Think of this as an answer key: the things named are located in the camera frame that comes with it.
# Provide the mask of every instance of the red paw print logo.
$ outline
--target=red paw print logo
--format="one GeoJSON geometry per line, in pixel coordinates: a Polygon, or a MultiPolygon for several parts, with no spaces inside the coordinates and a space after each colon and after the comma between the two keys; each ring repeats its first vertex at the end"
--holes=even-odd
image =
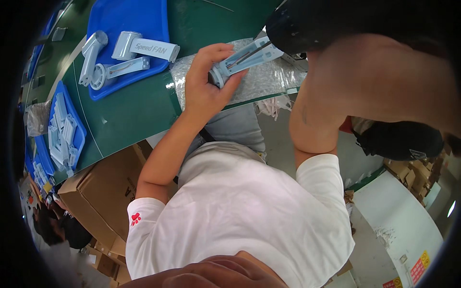
{"type": "Polygon", "coordinates": [[[138,224],[139,220],[141,220],[140,214],[136,213],[135,215],[132,215],[131,219],[133,220],[131,221],[132,226],[134,226],[135,224],[138,224]]]}

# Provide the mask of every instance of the white t-shirt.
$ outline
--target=white t-shirt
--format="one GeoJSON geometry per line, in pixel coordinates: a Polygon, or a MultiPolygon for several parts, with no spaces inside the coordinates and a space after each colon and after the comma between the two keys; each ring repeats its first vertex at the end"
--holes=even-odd
{"type": "Polygon", "coordinates": [[[292,288],[317,288],[354,248],[338,158],[304,161],[296,181],[246,146],[210,142],[193,152],[167,205],[128,206],[132,279],[244,250],[292,288]]]}

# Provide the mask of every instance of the tattoo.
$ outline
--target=tattoo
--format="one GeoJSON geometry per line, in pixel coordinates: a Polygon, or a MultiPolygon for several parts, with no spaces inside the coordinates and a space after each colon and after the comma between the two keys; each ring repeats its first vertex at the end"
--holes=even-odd
{"type": "Polygon", "coordinates": [[[304,125],[307,125],[307,107],[304,105],[301,109],[301,120],[304,125]]]}

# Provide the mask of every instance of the green workbench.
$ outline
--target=green workbench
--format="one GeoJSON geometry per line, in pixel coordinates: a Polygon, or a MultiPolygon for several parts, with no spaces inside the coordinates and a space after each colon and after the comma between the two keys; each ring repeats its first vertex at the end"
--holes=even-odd
{"type": "MultiPolygon", "coordinates": [[[[201,0],[168,0],[171,43],[181,47],[180,57],[192,55],[207,45],[255,37],[266,18],[282,0],[215,0],[228,11],[201,0]]],[[[26,105],[44,102],[71,53],[86,35],[88,18],[95,0],[74,0],[57,21],[67,27],[62,41],[45,43],[34,77],[45,75],[45,83],[35,89],[25,87],[26,105]]],[[[181,114],[173,80],[168,69],[128,85],[107,97],[92,101],[88,87],[77,85],[83,64],[81,53],[62,77],[75,109],[88,134],[77,171],[136,142],[171,127],[181,114]]],[[[56,169],[55,180],[67,178],[56,169]]]]}

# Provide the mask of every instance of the gray pants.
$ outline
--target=gray pants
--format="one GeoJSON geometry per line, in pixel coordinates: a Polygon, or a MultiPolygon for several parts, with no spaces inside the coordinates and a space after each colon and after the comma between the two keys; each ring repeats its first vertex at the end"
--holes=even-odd
{"type": "MultiPolygon", "coordinates": [[[[246,104],[216,114],[205,125],[205,129],[216,141],[233,141],[263,154],[266,151],[264,137],[261,134],[253,104],[246,104]]],[[[154,148],[166,133],[167,131],[155,134],[146,140],[154,148]]],[[[184,158],[205,142],[200,135],[197,135],[184,158]]]]}

